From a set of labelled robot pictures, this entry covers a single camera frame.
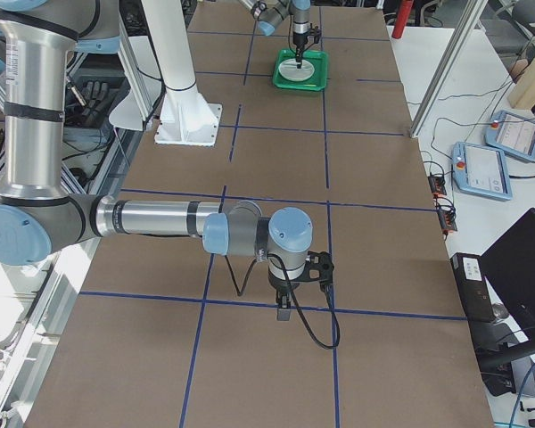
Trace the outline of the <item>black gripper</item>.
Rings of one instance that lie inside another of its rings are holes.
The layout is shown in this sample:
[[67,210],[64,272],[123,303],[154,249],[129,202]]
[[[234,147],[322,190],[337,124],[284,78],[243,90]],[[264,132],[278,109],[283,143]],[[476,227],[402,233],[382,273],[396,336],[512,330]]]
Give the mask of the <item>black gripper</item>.
[[307,45],[307,34],[306,33],[292,33],[292,42],[295,46],[295,61],[296,67],[300,69],[302,67],[302,55],[305,51]]

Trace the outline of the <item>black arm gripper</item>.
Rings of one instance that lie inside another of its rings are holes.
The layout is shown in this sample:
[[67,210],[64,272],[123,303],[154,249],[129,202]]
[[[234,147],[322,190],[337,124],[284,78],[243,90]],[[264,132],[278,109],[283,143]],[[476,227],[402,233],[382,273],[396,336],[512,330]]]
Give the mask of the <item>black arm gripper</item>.
[[303,273],[290,281],[286,281],[285,279],[278,278],[269,271],[268,281],[276,290],[276,304],[278,306],[276,320],[289,321],[292,313],[291,304],[297,305],[294,290],[299,287],[300,283],[306,283],[308,281],[308,275]]

